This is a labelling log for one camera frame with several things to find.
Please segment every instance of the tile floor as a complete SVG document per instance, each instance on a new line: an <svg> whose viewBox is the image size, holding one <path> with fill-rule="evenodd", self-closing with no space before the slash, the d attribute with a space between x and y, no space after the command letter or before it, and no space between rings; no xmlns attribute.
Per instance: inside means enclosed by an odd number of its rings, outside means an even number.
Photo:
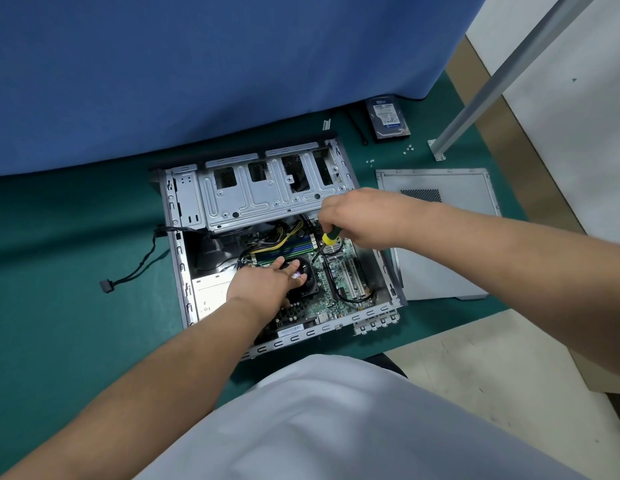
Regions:
<svg viewBox="0 0 620 480"><path fill-rule="evenodd" d="M410 381L592 480L620 480L620 423L570 353L507 310L389 351Z"/></svg>

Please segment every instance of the person's left hand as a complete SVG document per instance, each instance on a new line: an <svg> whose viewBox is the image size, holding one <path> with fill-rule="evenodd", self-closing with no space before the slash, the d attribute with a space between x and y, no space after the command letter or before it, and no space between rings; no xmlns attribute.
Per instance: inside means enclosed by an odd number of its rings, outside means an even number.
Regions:
<svg viewBox="0 0 620 480"><path fill-rule="evenodd" d="M306 274L297 278L292 275L299 269L299 260L294 260L281 269L285 260L278 257L268 267L242 267L234 275L228 288L226 300L240 300L246 303L266 326L274 318L281 306L290 306L285 295L288 291L302 286Z"/></svg>

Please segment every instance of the metal pole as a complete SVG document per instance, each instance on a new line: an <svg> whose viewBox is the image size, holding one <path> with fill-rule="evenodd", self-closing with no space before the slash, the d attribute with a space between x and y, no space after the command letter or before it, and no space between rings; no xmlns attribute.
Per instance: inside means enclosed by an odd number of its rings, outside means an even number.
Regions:
<svg viewBox="0 0 620 480"><path fill-rule="evenodd" d="M443 153L593 1L559 0L550 8L441 136L428 141L436 161L446 159Z"/></svg>

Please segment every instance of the green work surface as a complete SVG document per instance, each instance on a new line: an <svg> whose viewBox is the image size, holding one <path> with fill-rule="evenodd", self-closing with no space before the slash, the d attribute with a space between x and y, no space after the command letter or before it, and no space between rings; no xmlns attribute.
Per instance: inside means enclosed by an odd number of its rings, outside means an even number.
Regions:
<svg viewBox="0 0 620 480"><path fill-rule="evenodd" d="M377 168L487 168L503 216L525 219L474 127L446 161L434 161L427 140L463 107L446 75L425 100L401 104L412 136L392 143L373 143L363 111L354 117L368 146L343 111L325 111L201 144L0 178L0 473L181 330L165 239L154 254L162 258L138 279L110 294L98 285L132 271L164 221L146 171L156 161L318 132L332 116L362 186L376 186ZM409 144L415 150L404 154ZM504 309L495 298L412 302L398 324L374 333L354 337L348 327L240 363L219 403L312 353L365 358Z"/></svg>

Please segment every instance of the white shirt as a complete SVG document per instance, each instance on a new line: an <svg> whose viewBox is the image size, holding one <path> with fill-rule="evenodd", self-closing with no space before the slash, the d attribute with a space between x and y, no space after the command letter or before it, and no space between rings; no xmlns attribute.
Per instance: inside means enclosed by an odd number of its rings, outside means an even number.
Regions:
<svg viewBox="0 0 620 480"><path fill-rule="evenodd" d="M394 372L313 355L201 420L137 479L583 479Z"/></svg>

